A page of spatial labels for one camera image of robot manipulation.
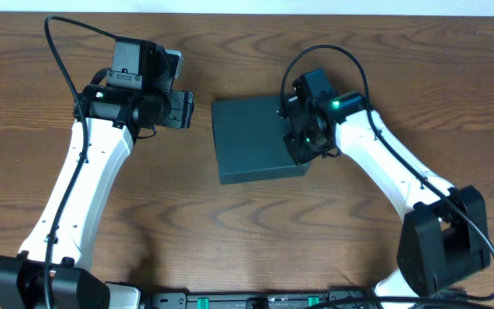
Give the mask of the dark green box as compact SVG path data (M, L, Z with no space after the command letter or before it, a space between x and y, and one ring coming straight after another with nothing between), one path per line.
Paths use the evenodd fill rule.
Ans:
M283 137L291 129L279 116L277 96L219 100L211 104L214 147L220 183L303 176L308 164L297 166Z

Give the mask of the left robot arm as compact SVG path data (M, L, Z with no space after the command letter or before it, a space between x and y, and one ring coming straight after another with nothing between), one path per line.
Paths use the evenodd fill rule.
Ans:
M138 131L187 129L190 91L139 90L89 83L81 93L63 168L33 231L14 257L0 255L2 308L148 308L149 296L128 283L92 275L93 249L107 199Z

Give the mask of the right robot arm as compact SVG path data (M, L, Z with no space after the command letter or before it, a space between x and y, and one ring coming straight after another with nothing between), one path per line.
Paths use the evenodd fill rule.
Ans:
M474 187L458 189L430 170L358 92L298 89L291 99L281 99L280 114L292 123L284 141L296 164L338 149L366 172L401 218L398 268L372 289L373 306L471 301L463 293L441 293L494 258L485 201Z

